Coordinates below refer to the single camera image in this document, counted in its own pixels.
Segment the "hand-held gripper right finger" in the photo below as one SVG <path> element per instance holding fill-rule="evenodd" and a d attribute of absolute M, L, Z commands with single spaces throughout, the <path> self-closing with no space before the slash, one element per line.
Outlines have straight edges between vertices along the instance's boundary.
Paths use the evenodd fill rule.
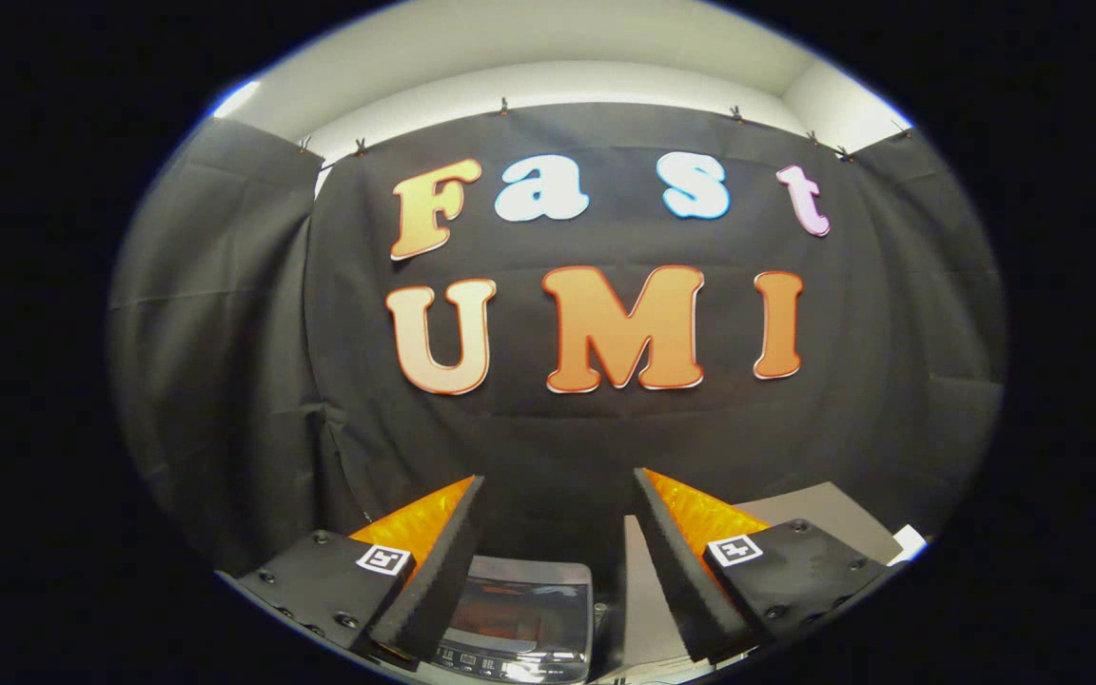
<path fill-rule="evenodd" d="M 769 524 L 643 467 L 632 479 L 636 520 L 692 659 L 792 646 L 891 579 L 812 520 Z"/>

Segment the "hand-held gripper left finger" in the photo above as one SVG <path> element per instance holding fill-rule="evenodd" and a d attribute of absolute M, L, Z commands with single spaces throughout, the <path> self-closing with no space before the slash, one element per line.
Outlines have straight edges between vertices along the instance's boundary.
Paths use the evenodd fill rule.
<path fill-rule="evenodd" d="M 316 530 L 225 584 L 313 643 L 414 671 L 434 657 L 481 537 L 484 477 L 441 487 L 361 530 Z"/>

